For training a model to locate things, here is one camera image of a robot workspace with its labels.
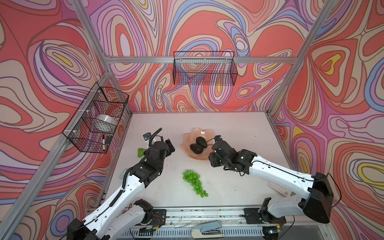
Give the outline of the dark avocado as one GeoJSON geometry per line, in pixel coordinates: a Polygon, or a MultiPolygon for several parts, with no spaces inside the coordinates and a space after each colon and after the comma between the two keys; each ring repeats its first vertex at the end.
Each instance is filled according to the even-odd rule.
{"type": "Polygon", "coordinates": [[[197,145],[197,144],[191,144],[190,149],[196,155],[200,155],[204,151],[204,149],[200,145],[197,145]]]}
{"type": "Polygon", "coordinates": [[[196,138],[196,144],[200,145],[203,149],[206,149],[208,147],[206,138],[201,137],[201,136],[196,138]]]}

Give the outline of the green grape bunch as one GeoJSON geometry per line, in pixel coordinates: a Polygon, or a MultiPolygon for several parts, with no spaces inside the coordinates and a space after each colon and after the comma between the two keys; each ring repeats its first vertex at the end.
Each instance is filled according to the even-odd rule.
{"type": "Polygon", "coordinates": [[[189,183],[197,195],[201,198],[206,198],[209,196],[206,190],[202,187],[202,182],[200,180],[200,175],[192,170],[187,170],[183,173],[183,179],[185,182],[189,183]]]}

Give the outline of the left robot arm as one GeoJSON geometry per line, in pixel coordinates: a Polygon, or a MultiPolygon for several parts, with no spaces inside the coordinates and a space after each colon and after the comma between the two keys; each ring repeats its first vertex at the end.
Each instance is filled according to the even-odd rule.
{"type": "Polygon", "coordinates": [[[103,204],[83,220],[69,223],[64,239],[116,240],[127,229],[151,221],[153,206],[136,197],[162,174],[165,158],[175,151],[170,140],[154,140],[161,131],[159,128],[147,134],[148,149],[144,157],[125,171],[121,186],[103,204]]]}

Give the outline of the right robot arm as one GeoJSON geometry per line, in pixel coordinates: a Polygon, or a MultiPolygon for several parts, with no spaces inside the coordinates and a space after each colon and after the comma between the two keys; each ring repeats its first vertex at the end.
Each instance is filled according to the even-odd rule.
{"type": "Polygon", "coordinates": [[[266,198],[259,209],[261,215],[274,218],[307,216],[328,224],[331,220],[334,194],[327,175],[300,173],[273,162],[249,150],[236,151],[221,136],[214,137],[209,155],[211,166],[240,175],[252,175],[272,181],[294,193],[283,200],[266,198]]]}

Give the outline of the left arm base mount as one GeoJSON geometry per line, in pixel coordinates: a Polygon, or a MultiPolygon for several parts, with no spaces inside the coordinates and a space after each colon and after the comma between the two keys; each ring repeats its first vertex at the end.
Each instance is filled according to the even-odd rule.
{"type": "Polygon", "coordinates": [[[144,211],[144,218],[140,222],[141,225],[151,225],[157,228],[166,223],[166,209],[154,209],[150,203],[143,199],[137,200],[134,205],[139,206],[144,211]]]}

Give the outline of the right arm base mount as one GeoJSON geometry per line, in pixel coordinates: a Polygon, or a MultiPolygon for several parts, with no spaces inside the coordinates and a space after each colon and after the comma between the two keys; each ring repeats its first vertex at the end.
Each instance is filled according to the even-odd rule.
{"type": "Polygon", "coordinates": [[[260,208],[245,208],[243,217],[246,219],[247,224],[285,224],[286,218],[276,218],[268,212],[268,204],[271,197],[265,198],[260,208]]]}

